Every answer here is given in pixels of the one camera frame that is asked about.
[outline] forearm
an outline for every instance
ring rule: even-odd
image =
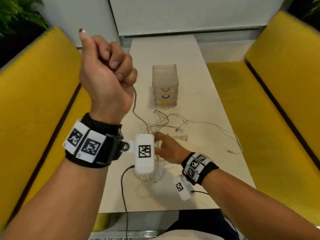
[[[202,186],[248,239],[320,239],[306,219],[223,170],[209,173]]]
[[[10,223],[3,239],[88,239],[108,168],[73,164],[66,158],[43,188]]]

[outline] planter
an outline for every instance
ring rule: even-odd
[[[320,31],[320,12],[306,16],[314,7],[314,0],[294,0],[288,12]]]
[[[0,38],[0,68],[46,31],[38,24],[22,20],[12,24],[13,34]]]

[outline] person's left arm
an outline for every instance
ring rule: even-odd
[[[117,43],[80,32],[80,82],[91,98],[93,120],[118,125],[133,103],[137,71]],[[99,60],[101,56],[115,74]],[[8,239],[88,239],[93,229],[108,167],[94,169],[64,158],[42,189],[7,227]]]

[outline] tabletop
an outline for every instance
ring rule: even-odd
[[[166,110],[167,114],[178,113],[189,121],[209,122],[233,132],[218,92],[211,79],[206,63],[193,35],[162,36],[133,39],[130,55],[138,70],[135,112],[147,123],[155,123],[152,93],[152,67],[154,65],[176,64],[179,78],[178,105]],[[180,126],[182,121],[170,117],[169,125]],[[130,111],[122,121],[122,133],[126,140],[134,140],[142,133],[143,122]],[[184,125],[185,132],[163,128],[169,135],[188,135],[188,141],[178,142],[190,151],[202,152],[210,157],[222,170],[255,187],[237,143],[225,136],[216,126],[194,123]],[[120,179],[129,166],[134,165],[134,156],[123,153],[119,160],[109,167],[106,185],[99,213],[124,212]],[[156,184],[141,182],[130,169],[123,178],[124,197],[129,212],[168,211],[219,208],[210,196],[199,193],[190,200],[182,201],[173,178],[182,172],[182,166],[166,163],[164,177]],[[195,190],[205,191],[196,185]]]

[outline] translucent storage box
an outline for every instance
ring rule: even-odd
[[[177,65],[154,65],[152,88],[156,106],[177,105],[179,92]]]

